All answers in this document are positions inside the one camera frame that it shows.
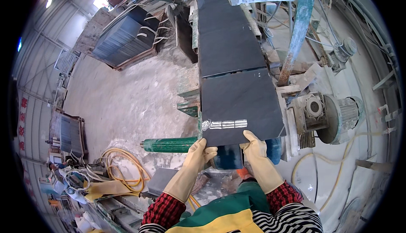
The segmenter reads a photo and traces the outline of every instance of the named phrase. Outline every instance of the black stone slab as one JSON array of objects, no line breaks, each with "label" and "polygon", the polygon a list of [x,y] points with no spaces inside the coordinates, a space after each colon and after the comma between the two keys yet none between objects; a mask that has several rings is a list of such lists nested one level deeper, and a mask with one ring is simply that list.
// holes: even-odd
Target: black stone slab
[{"label": "black stone slab", "polygon": [[241,7],[228,0],[198,0],[198,5],[202,78],[266,66]]},{"label": "black stone slab", "polygon": [[207,129],[207,146],[246,143],[242,132],[252,131],[260,140],[286,135],[274,85],[267,69],[223,75],[202,81],[202,121],[247,120],[247,127]]}]

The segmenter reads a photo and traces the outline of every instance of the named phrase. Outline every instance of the concrete floor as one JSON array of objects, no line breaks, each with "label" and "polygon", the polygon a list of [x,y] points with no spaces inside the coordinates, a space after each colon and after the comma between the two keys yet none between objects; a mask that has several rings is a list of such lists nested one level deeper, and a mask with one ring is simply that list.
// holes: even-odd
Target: concrete floor
[{"label": "concrete floor", "polygon": [[[320,26],[327,28],[325,21],[313,11],[313,19],[320,19]],[[284,21],[287,15],[278,10],[277,17]],[[352,37],[358,44],[358,36],[349,28],[339,13],[331,10],[330,20],[340,38]],[[272,29],[276,48],[287,50],[289,30],[286,27]],[[319,35],[322,42],[331,44],[331,39]],[[314,57],[306,43],[303,44],[298,61],[314,61]],[[186,59],[175,47],[173,37],[166,43],[158,56],[139,63],[123,72],[113,71],[104,63],[86,56],[74,71],[74,77],[69,82],[68,94],[64,110],[68,114],[79,115],[85,119],[85,132],[89,149],[89,161],[98,158],[109,147],[119,147],[132,152],[153,175],[157,167],[177,168],[185,154],[149,153],[140,148],[139,143],[146,138],[174,138],[196,134],[197,121],[176,109],[176,103],[181,98],[176,95],[177,70],[187,66]],[[382,131],[383,127],[375,123],[379,118],[376,108],[383,105],[379,92],[373,92],[372,86],[378,82],[376,73],[362,45],[358,45],[358,53],[351,58],[347,69],[334,77],[332,86],[338,89],[338,97],[349,95],[360,97],[367,109],[367,121],[358,132]],[[341,160],[346,144],[329,145],[316,139],[314,149],[302,149],[299,156],[290,162],[281,161],[277,168],[282,176],[292,181],[293,168],[302,156],[313,150],[331,160]],[[374,160],[380,162],[384,158],[387,139],[384,136],[368,138],[359,137],[344,162],[341,178],[328,205],[320,213],[324,232],[333,232],[339,225],[339,218],[348,199],[364,195],[371,189],[371,172],[363,173],[367,183],[360,181],[352,183],[356,170],[355,159],[368,159],[368,148],[372,149]],[[119,162],[126,177],[137,177],[134,166]],[[319,186],[316,206],[321,208],[326,202],[338,175],[339,165],[331,165],[317,159]],[[211,200],[233,191],[238,183],[238,177],[232,171],[219,172],[209,170],[216,175],[216,180],[210,181],[201,194],[196,198],[203,205]],[[310,199],[315,196],[315,165],[309,158],[298,167],[293,179],[296,185]]]},{"label": "concrete floor", "polygon": [[[176,109],[182,99],[176,93],[177,70],[190,64],[176,48],[174,35],[157,56],[123,72],[84,57],[69,82],[64,110],[85,119],[89,162],[118,147],[132,152],[150,175],[157,167],[180,166],[185,154],[149,153],[139,144],[147,138],[197,135],[197,119]],[[122,168],[126,177],[137,177],[132,167]]]}]

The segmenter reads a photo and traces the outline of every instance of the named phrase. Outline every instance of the rubber glove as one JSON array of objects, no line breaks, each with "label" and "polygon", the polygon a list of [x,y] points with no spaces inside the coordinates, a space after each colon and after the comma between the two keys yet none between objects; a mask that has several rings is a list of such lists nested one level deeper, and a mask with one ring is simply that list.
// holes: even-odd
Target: rubber glove
[{"label": "rubber glove", "polygon": [[206,139],[199,139],[189,148],[183,166],[166,185],[164,193],[183,203],[188,200],[197,174],[203,169],[205,163],[217,155],[217,147],[206,148],[206,143]]},{"label": "rubber glove", "polygon": [[283,184],[285,180],[272,161],[266,156],[265,141],[260,141],[249,130],[244,130],[243,134],[250,142],[240,144],[240,148],[244,151],[244,155],[251,164],[254,177],[261,189],[265,194],[268,194]]}]

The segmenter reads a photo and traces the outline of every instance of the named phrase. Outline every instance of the striped shirt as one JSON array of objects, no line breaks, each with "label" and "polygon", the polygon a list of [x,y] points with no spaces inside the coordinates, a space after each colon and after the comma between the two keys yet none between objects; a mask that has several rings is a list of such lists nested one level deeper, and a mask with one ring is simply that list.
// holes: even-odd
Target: striped shirt
[{"label": "striped shirt", "polygon": [[[257,210],[252,211],[252,219],[255,224],[265,233],[278,232],[318,232],[322,233],[322,223],[319,216],[312,209],[301,203],[290,203],[282,207],[276,214],[271,215]],[[140,227],[140,233],[155,232],[164,233],[166,229],[158,224],[144,224]]]},{"label": "striped shirt", "polygon": [[[302,196],[286,181],[267,194],[271,214],[252,210],[254,223],[265,233],[304,232],[322,233],[322,223],[317,213],[300,203]],[[144,214],[140,233],[163,233],[179,222],[186,206],[168,194],[162,194]]]}]

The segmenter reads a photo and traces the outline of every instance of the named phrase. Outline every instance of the yellow trim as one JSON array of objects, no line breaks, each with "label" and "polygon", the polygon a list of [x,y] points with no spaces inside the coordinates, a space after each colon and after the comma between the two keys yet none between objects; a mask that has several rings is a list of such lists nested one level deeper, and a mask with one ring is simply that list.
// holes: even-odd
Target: yellow trim
[{"label": "yellow trim", "polygon": [[167,233],[225,233],[239,229],[242,233],[263,233],[263,231],[252,220],[250,209],[242,210],[236,214],[223,215],[199,227],[175,226],[167,230]]}]

